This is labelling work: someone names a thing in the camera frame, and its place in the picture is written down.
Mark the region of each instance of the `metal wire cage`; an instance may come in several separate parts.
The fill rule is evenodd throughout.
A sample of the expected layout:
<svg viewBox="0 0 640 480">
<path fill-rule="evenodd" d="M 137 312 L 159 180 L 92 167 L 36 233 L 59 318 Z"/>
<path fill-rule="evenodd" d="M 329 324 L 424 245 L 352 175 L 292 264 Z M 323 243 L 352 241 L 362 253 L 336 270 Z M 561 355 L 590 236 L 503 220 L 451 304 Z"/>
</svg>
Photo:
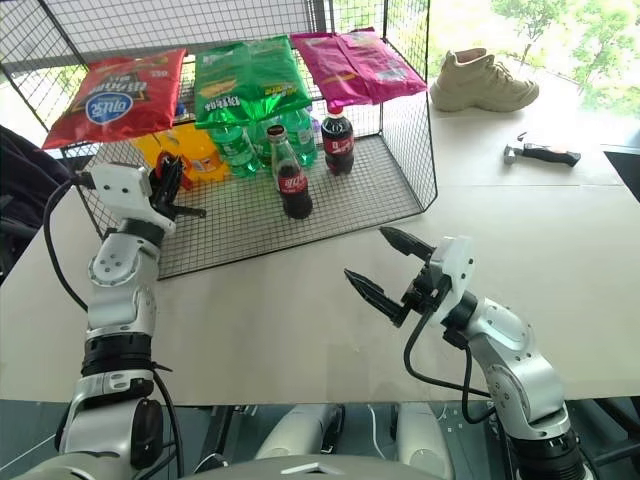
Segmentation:
<svg viewBox="0 0 640 480">
<path fill-rule="evenodd" d="M 0 68 L 49 130 L 73 99 L 87 65 L 186 47 L 195 54 L 233 41 L 298 32 L 348 32 L 373 26 L 426 80 L 429 0 L 22 0 L 0 3 Z M 298 56 L 313 97 L 326 105 Z M 181 102 L 193 107 L 194 58 L 185 59 Z M 177 204 L 207 210 L 180 218 L 162 247 L 160 278 L 254 257 L 424 212 L 437 195 L 426 94 L 345 109 L 357 137 L 353 170 L 329 174 L 322 149 L 307 172 L 314 202 L 305 220 L 283 212 L 270 172 L 198 184 Z M 316 143 L 321 143 L 316 132 Z M 143 165 L 130 142 L 79 144 L 63 155 L 88 155 L 86 168 L 117 161 Z M 81 198 L 99 235 L 115 220 L 95 192 Z"/>
</svg>

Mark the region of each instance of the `white table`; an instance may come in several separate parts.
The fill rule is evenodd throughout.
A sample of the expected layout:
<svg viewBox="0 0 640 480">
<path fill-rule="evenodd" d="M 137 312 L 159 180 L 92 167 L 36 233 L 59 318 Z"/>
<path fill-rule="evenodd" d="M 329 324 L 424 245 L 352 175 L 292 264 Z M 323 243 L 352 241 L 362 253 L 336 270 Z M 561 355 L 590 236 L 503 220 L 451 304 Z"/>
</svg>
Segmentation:
<svg viewBox="0 0 640 480">
<path fill-rule="evenodd" d="M 640 205 L 593 146 L 581 144 L 574 169 L 535 160 L 505 168 L 508 139 L 557 133 L 535 111 L 434 113 L 439 198 L 398 226 L 432 244 L 474 237 L 471 290 L 533 324 L 568 398 L 639 395 Z M 76 192 L 52 224 L 62 268 L 87 299 L 86 266 L 99 244 Z M 403 369 L 417 316 L 391 326 L 348 285 L 344 267 L 398 299 L 420 263 L 371 229 L 159 282 L 153 357 L 175 370 L 165 377 L 176 403 L 458 399 Z M 0 289 L 0 398 L 68 401 L 85 326 L 40 232 Z M 463 355 L 440 336 L 433 328 L 420 339 L 416 364 L 461 381 Z M 478 368 L 473 384 L 484 388 Z"/>
</svg>

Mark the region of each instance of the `beige sneaker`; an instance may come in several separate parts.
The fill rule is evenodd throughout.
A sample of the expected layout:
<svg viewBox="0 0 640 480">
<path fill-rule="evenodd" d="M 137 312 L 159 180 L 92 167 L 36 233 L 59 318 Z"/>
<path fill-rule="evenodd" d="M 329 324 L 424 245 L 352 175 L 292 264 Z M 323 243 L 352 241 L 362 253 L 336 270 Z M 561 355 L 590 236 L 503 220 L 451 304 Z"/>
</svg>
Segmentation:
<svg viewBox="0 0 640 480">
<path fill-rule="evenodd" d="M 513 112 L 538 97 L 535 82 L 516 80 L 494 59 L 484 48 L 447 52 L 438 79 L 429 87 L 434 106 L 445 112 L 468 107 Z"/>
</svg>

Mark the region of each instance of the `green chip bag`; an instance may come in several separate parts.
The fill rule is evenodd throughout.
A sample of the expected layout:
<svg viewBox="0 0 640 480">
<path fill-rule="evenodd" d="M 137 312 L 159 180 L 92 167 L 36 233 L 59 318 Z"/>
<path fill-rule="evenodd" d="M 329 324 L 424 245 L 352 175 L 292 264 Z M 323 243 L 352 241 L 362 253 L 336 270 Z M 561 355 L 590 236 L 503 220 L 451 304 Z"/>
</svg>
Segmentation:
<svg viewBox="0 0 640 480">
<path fill-rule="evenodd" d="M 196 55 L 196 128 L 248 125 L 308 105 L 286 35 Z"/>
</svg>

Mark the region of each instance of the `coca-cola bottle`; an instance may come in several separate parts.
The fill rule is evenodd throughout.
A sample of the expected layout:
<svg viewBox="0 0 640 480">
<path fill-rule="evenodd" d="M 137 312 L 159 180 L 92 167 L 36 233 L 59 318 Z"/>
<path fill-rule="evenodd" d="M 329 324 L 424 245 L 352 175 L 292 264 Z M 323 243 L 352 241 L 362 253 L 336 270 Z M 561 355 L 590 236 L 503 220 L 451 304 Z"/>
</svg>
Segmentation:
<svg viewBox="0 0 640 480">
<path fill-rule="evenodd" d="M 353 126 L 342 114 L 342 107 L 329 107 L 329 116 L 322 122 L 324 159 L 331 173 L 348 174 L 353 167 Z"/>
<path fill-rule="evenodd" d="M 290 218 L 307 218 L 313 210 L 309 181 L 287 141 L 287 132 L 282 125 L 273 125 L 267 129 L 267 136 L 271 142 L 273 177 L 282 197 L 284 212 Z"/>
</svg>

